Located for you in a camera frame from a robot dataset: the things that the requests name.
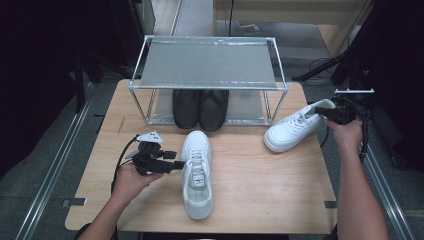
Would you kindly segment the person's right hand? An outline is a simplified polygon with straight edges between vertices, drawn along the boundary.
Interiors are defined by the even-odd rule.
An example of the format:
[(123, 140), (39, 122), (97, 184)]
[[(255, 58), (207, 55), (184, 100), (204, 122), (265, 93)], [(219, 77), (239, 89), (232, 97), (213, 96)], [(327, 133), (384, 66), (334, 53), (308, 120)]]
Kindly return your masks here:
[(336, 144), (341, 152), (358, 152), (363, 137), (360, 120), (353, 120), (346, 125), (340, 125), (331, 120), (326, 120), (325, 123), (333, 131)]

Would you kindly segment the metal shoe rack grey shelves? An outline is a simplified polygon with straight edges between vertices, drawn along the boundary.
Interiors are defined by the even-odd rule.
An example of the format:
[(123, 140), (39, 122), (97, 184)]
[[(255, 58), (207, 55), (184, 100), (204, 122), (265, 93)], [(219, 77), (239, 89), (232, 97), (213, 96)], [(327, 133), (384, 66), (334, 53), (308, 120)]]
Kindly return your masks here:
[(128, 89), (147, 124), (171, 124), (174, 89), (228, 90), (227, 125), (270, 126), (289, 91), (273, 37), (144, 38)]

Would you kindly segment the dark metal stand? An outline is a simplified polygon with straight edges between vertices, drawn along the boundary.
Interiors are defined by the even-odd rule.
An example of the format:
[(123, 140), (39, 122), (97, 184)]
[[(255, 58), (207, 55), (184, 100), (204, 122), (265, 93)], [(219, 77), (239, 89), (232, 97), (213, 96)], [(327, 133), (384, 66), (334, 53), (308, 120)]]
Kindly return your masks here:
[(80, 62), (79, 54), (76, 54), (74, 57), (74, 67), (75, 67), (74, 73), (75, 73), (76, 99), (77, 99), (76, 112), (79, 113), (85, 104), (83, 68)]

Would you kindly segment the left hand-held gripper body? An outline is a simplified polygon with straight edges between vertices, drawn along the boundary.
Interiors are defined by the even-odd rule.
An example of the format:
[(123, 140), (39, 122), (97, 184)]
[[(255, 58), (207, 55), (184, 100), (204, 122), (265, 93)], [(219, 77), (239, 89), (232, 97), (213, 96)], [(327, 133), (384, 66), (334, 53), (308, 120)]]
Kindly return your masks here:
[(156, 131), (137, 135), (135, 140), (139, 145), (126, 158), (133, 161), (140, 175), (170, 173), (175, 169), (174, 162), (169, 162), (169, 159), (163, 159), (162, 154), (164, 151), (161, 149), (163, 139)]

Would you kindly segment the black curtain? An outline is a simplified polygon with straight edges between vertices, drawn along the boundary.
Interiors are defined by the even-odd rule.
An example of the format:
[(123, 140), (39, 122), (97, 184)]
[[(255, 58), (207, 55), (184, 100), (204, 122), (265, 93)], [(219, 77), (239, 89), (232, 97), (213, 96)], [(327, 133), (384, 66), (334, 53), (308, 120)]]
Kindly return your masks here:
[(394, 164), (424, 172), (424, 0), (375, 0), (331, 77), (346, 79), (374, 91), (366, 106)]
[(0, 0), (0, 177), (25, 159), (72, 98), (74, 57), (94, 81), (131, 65), (142, 0)]

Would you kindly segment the red and black flat object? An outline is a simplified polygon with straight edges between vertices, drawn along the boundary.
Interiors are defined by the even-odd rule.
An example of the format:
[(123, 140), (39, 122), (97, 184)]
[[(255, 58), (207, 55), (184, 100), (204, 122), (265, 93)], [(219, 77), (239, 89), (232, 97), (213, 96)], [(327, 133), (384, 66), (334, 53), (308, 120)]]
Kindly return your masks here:
[(239, 22), (239, 27), (244, 35), (255, 35), (260, 33), (259, 27), (254, 23)]

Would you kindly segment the person's left hand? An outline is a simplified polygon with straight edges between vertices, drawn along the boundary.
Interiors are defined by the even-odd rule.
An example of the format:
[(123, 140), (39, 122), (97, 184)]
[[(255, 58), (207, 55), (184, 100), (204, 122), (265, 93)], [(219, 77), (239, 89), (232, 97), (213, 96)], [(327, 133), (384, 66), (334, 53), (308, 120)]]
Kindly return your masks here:
[(133, 163), (123, 165), (117, 175), (111, 198), (122, 206), (127, 206), (143, 189), (163, 177), (161, 173), (140, 175)]

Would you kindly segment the white sneaker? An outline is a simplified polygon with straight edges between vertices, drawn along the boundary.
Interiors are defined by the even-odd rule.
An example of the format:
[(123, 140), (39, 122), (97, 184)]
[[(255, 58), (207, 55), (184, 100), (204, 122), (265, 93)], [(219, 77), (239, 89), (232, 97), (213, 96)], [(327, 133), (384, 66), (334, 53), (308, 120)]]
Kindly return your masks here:
[(202, 131), (188, 134), (181, 150), (184, 162), (182, 194), (186, 213), (192, 219), (208, 217), (213, 208), (211, 144)]
[(295, 147), (309, 134), (322, 128), (324, 118), (316, 108), (334, 109), (336, 105), (323, 99), (307, 105), (271, 126), (264, 134), (265, 145), (273, 152), (285, 152)]

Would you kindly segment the wooden cabinet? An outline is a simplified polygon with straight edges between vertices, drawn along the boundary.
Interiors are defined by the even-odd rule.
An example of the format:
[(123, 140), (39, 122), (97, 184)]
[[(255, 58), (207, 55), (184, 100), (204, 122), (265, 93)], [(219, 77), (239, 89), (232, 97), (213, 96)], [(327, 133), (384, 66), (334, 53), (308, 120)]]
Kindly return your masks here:
[(315, 24), (331, 56), (342, 52), (373, 0), (212, 0), (214, 20)]

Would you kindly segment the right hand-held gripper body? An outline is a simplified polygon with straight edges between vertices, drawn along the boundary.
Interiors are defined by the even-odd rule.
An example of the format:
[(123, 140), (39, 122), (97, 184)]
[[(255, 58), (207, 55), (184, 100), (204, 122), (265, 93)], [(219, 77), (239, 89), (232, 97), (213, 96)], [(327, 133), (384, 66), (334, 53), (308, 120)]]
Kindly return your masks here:
[(336, 89), (332, 98), (336, 109), (331, 120), (340, 125), (346, 125), (355, 119), (364, 120), (365, 113), (360, 104), (367, 95), (374, 93), (373, 89)]

